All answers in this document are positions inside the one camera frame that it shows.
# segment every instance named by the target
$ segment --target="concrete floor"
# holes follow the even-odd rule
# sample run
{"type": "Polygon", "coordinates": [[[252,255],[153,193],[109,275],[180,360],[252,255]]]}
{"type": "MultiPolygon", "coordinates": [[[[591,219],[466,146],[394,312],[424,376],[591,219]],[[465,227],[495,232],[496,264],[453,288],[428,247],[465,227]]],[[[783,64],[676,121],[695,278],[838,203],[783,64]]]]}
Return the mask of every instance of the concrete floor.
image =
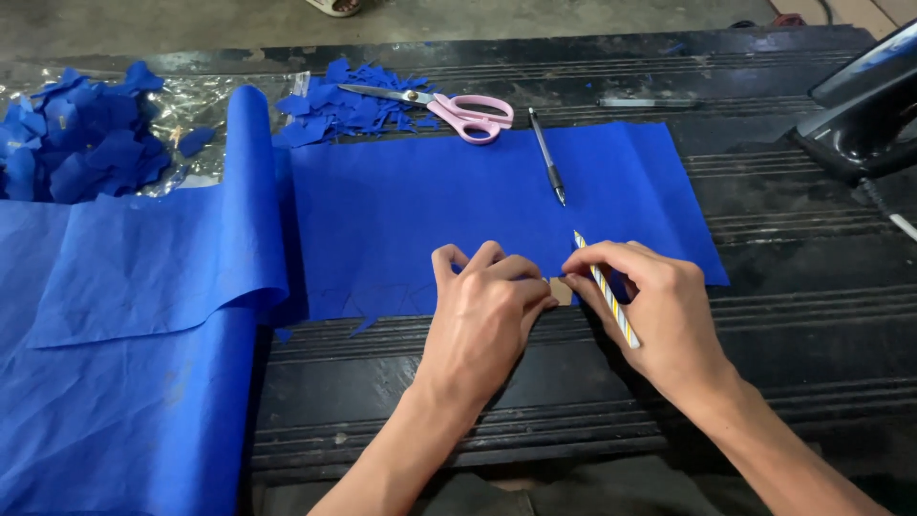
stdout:
{"type": "Polygon", "coordinates": [[[216,48],[507,39],[768,23],[767,0],[363,0],[353,18],[304,0],[5,2],[0,60],[216,48]]]}

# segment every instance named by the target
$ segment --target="sandal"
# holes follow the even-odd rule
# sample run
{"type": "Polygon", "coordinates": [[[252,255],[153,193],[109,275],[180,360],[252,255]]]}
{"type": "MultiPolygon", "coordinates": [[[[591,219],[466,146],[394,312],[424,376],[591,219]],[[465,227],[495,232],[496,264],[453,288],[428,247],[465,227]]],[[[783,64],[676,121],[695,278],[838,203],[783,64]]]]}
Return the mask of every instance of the sandal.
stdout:
{"type": "Polygon", "coordinates": [[[362,4],[357,4],[354,8],[349,11],[336,11],[335,4],[337,2],[347,2],[349,0],[305,0],[309,4],[312,4],[316,9],[322,11],[323,13],[329,15],[330,17],[343,18],[343,17],[352,17],[353,15],[359,12],[362,4]]]}

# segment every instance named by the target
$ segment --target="black workbench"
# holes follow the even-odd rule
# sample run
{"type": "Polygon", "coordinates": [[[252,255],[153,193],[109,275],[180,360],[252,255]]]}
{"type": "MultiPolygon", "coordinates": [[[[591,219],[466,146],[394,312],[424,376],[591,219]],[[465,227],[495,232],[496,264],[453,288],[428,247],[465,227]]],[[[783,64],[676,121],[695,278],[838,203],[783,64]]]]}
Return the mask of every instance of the black workbench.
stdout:
{"type": "MultiPolygon", "coordinates": [[[[732,280],[709,289],[724,349],[782,418],[818,432],[907,417],[917,407],[917,244],[780,138],[818,108],[808,88],[872,41],[851,27],[751,28],[144,59],[168,73],[321,73],[339,57],[375,60],[447,93],[505,99],[519,110],[520,129],[529,106],[549,127],[665,120],[732,280]],[[703,104],[595,106],[603,94],[622,93],[690,95],[703,104]]],[[[67,63],[124,69],[134,59],[67,63]]],[[[912,178],[879,187],[892,202],[913,198],[912,178]]],[[[288,343],[275,342],[256,378],[256,477],[342,475],[411,383],[428,323],[381,320],[348,338],[359,321],[332,320],[296,326],[288,343]]],[[[645,451],[687,428],[620,354],[606,352],[596,328],[579,307],[546,314],[450,464],[645,451]]]]}

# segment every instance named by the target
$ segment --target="pile of fabric scraps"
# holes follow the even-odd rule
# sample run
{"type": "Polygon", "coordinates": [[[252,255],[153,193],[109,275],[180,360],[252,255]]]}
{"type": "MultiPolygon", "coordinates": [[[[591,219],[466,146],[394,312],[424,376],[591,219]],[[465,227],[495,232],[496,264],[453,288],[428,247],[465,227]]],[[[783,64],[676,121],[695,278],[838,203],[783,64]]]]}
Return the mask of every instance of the pile of fabric scraps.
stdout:
{"type": "MultiPolygon", "coordinates": [[[[0,123],[0,197],[73,204],[159,180],[171,156],[149,132],[158,109],[145,94],[163,85],[141,61],[122,84],[93,83],[67,68],[57,83],[20,95],[0,123]]],[[[211,129],[192,131],[179,148],[199,151],[212,137],[211,129]]]]}
{"type": "MultiPolygon", "coordinates": [[[[361,84],[392,90],[417,90],[423,93],[438,93],[436,85],[426,85],[426,78],[401,79],[398,74],[385,70],[381,65],[361,65],[350,70],[346,59],[328,64],[325,78],[311,77],[305,96],[290,95],[275,106],[283,113],[295,117],[293,123],[281,129],[274,136],[275,147],[301,147],[309,143],[334,140],[340,134],[356,136],[376,134],[394,129],[417,132],[411,118],[405,113],[412,106],[396,100],[360,95],[337,87],[338,84],[361,84]]],[[[430,113],[417,120],[418,127],[439,130],[439,123],[430,113]]]]}

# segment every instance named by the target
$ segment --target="hand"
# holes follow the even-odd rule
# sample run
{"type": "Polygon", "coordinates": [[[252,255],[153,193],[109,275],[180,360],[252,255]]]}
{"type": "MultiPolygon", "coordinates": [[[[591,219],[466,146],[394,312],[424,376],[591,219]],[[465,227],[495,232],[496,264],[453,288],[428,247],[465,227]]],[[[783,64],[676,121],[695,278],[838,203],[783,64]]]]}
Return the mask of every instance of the hand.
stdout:
{"type": "Polygon", "coordinates": [[[495,241],[471,260],[452,244],[432,259],[436,313],[414,386],[477,416],[522,354],[538,314],[558,301],[535,264],[507,257],[495,241]],[[452,264],[464,267],[460,274],[452,264]]]}
{"type": "Polygon", "coordinates": [[[660,256],[635,241],[604,241],[578,249],[562,269],[567,276],[561,281],[599,314],[627,362],[686,414],[698,401],[711,401],[709,396],[737,385],[737,372],[716,338],[703,272],[697,265],[660,256]],[[589,267],[594,264],[611,266],[632,283],[627,286],[633,301],[622,308],[641,347],[627,346],[592,281],[589,267]]]}

